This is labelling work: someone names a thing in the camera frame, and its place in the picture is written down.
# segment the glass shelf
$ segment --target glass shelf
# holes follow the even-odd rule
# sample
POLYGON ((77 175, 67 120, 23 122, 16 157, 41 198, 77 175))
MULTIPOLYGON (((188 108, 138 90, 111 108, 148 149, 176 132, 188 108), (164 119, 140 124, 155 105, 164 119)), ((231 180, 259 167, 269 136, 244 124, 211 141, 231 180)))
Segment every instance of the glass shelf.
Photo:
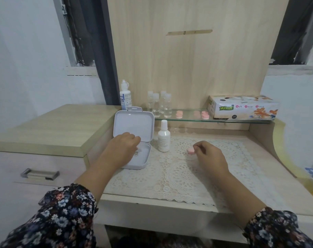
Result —
POLYGON ((199 119, 196 119, 194 116, 193 109, 173 109, 171 117, 164 117, 163 114, 161 114, 160 117, 156 117, 155 120, 168 120, 168 121, 182 121, 182 122, 214 122, 214 123, 246 123, 246 124, 270 124, 270 120, 234 120, 234 119, 228 119, 228 120, 218 120, 218 119, 212 119, 209 116, 209 119, 202 119, 200 116, 199 119), (183 117, 182 118, 176 118, 176 111, 181 110, 183 111, 183 117))

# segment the drawer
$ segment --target drawer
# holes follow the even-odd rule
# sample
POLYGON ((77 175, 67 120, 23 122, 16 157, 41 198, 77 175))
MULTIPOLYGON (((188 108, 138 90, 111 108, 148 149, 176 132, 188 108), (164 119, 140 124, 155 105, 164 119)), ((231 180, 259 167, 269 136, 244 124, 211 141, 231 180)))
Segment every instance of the drawer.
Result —
POLYGON ((67 157, 39 154, 26 154, 15 152, 0 152, 0 169, 4 172, 9 182, 31 183, 50 186, 65 186, 75 181, 89 165, 87 156, 67 157), (26 169, 40 171, 41 176, 21 177, 26 169), (54 180, 46 180, 43 173, 59 172, 54 180))

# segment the hand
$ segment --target hand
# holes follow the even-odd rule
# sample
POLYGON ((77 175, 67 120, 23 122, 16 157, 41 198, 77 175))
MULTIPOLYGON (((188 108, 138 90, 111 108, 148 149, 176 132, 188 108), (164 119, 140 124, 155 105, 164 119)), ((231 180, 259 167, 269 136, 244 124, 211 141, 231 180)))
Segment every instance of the hand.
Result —
POLYGON ((109 141, 105 150, 99 157, 100 162, 97 163, 110 165, 115 170, 123 167, 129 163, 134 156, 140 141, 140 137, 135 137, 129 132, 117 135, 109 141))
POLYGON ((228 175, 231 175, 228 163, 220 149, 214 145, 200 141, 193 145, 200 166, 207 172, 216 184, 219 184, 228 175))

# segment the white bottle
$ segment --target white bottle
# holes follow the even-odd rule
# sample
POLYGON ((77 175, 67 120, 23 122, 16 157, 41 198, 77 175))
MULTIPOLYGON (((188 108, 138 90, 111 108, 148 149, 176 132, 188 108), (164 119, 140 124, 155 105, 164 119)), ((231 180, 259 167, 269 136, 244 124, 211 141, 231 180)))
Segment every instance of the white bottle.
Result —
POLYGON ((152 113, 154 117, 160 117, 160 102, 159 102, 159 93, 153 94, 153 108, 152 113))
POLYGON ((129 83, 125 80, 122 80, 120 98, 121 98, 121 106, 122 110, 127 110, 128 107, 132 106, 131 102, 131 91, 128 90, 129 83))
POLYGON ((165 99, 166 99, 166 94, 167 92, 166 91, 161 91, 161 98, 160 98, 160 113, 163 113, 163 108, 164 108, 164 102, 165 102, 165 99))
POLYGON ((152 111, 153 108, 153 91, 147 91, 147 110, 152 111))
POLYGON ((171 109, 171 94, 166 94, 166 98, 164 100, 164 107, 163 107, 163 116, 165 118, 170 118, 172 114, 171 109))
POLYGON ((159 151, 167 152, 170 150, 170 131, 168 130, 168 121, 161 121, 161 130, 157 134, 159 151))

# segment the drawer handle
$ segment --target drawer handle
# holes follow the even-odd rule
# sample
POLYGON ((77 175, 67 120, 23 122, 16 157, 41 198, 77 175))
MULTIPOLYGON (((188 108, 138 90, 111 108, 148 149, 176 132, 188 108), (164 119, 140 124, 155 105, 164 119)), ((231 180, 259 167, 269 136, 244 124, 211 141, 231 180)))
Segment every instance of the drawer handle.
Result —
POLYGON ((54 180, 60 175, 59 171, 36 171, 31 170, 30 168, 26 169, 21 173, 23 178, 33 178, 33 179, 44 179, 44 180, 54 180))

